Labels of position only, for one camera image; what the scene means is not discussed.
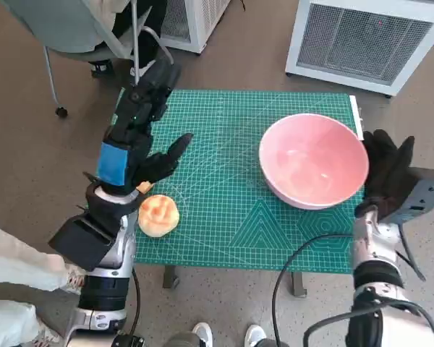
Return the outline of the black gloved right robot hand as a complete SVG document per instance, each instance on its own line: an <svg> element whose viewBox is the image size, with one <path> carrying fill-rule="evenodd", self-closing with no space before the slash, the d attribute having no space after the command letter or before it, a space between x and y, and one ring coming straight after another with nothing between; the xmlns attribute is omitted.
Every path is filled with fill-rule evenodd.
<svg viewBox="0 0 434 347"><path fill-rule="evenodd" d="M402 180L412 162L414 137L407 137L396 146L383 129L363 133L369 171L365 180L362 202L356 206L354 216L361 218L375 206L378 220L382 220L399 208Z"/></svg>

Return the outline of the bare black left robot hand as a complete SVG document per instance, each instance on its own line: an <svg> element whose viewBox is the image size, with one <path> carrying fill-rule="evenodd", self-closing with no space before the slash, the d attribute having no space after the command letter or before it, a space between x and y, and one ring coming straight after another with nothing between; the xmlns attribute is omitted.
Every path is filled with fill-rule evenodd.
<svg viewBox="0 0 434 347"><path fill-rule="evenodd" d="M165 153L150 154L152 123L166 112L176 87L180 66L157 61L136 85L122 89L111 125L98 156L96 176L114 194L128 194L143 182L156 183L173 174L193 134L176 139Z"/></svg>

